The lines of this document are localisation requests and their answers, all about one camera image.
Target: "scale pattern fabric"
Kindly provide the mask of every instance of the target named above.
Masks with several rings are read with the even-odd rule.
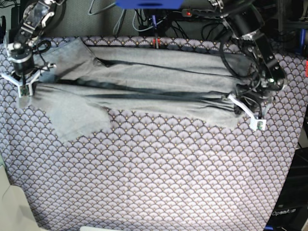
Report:
[[[61,46],[74,38],[52,39]],[[91,37],[88,45],[153,47],[153,38]],[[162,48],[209,53],[219,44],[162,38]],[[234,45],[228,52],[239,52]],[[262,231],[288,174],[308,103],[306,60],[280,55],[288,86],[266,131],[110,110],[112,128],[60,143],[44,112],[16,108],[0,80],[0,151],[39,226],[77,231]],[[11,71],[1,47],[0,71]]]

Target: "gray cloth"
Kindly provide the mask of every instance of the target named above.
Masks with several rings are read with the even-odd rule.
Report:
[[[239,80],[231,77],[217,55],[87,48],[76,39],[48,52],[44,59],[57,68],[42,76],[31,105],[47,112],[61,141],[109,127],[106,107],[199,118],[228,128],[239,120],[233,103],[221,100],[223,94],[235,90]],[[244,56],[231,55],[228,60],[240,74],[247,74],[250,63]],[[39,57],[36,62],[42,64]],[[166,96],[162,92],[179,93]],[[179,101],[187,92],[201,93],[204,100]],[[127,98],[114,96],[119,94]]]

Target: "patterned tablecloth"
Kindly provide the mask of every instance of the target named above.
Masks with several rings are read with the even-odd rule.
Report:
[[[61,46],[74,38],[52,39]],[[153,47],[153,38],[91,37],[88,45]],[[219,44],[161,39],[162,48],[209,53]],[[238,52],[235,45],[226,47]],[[16,108],[0,80],[0,152],[39,226],[128,230],[261,231],[288,174],[308,103],[306,60],[277,54],[288,86],[266,131],[244,118],[234,130],[206,121],[110,110],[112,128],[60,143],[44,112]],[[3,46],[0,71],[11,71]]]

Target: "blue device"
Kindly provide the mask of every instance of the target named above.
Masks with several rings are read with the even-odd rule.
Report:
[[[179,9],[184,0],[117,0],[123,9]]]

